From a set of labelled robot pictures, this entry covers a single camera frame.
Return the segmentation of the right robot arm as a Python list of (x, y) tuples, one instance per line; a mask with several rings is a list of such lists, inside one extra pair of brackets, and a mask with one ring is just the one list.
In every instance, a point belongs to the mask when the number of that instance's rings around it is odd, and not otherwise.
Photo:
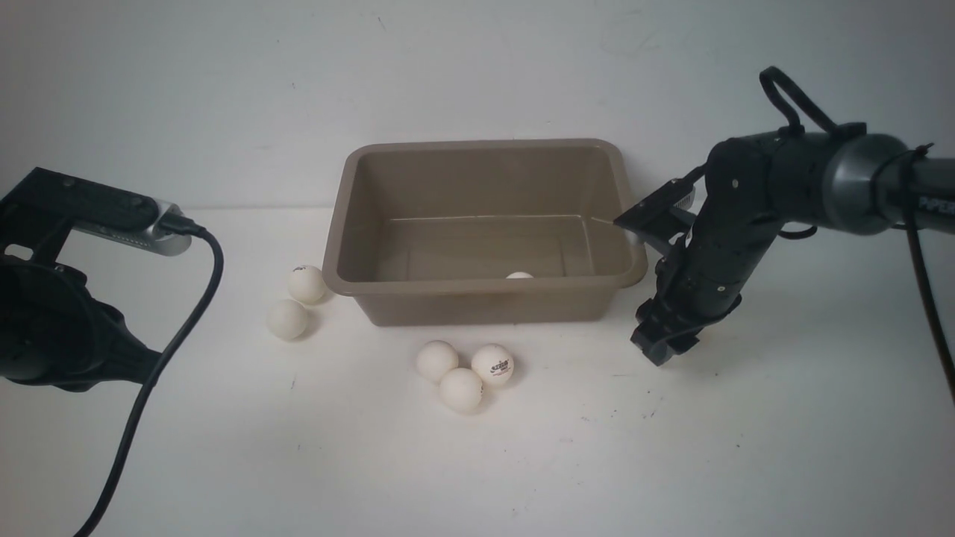
[(655, 365), (728, 316), (785, 224), (859, 236), (899, 224), (953, 232), (953, 160), (845, 125), (731, 137), (614, 224), (661, 254), (631, 342)]

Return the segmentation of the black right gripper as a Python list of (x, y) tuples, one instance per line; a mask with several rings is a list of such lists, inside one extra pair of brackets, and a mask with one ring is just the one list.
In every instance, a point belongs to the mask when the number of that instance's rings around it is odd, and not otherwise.
[(704, 327), (742, 302), (742, 288), (780, 230), (761, 203), (710, 195), (663, 257), (656, 293), (637, 310), (631, 341), (656, 366), (684, 354)]

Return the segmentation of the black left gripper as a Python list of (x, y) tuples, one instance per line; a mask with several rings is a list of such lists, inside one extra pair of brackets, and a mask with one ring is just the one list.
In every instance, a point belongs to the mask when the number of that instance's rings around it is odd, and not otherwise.
[(2, 255), (1, 375), (24, 386), (85, 393), (100, 382), (143, 384), (160, 351), (123, 314), (93, 298), (85, 275)]

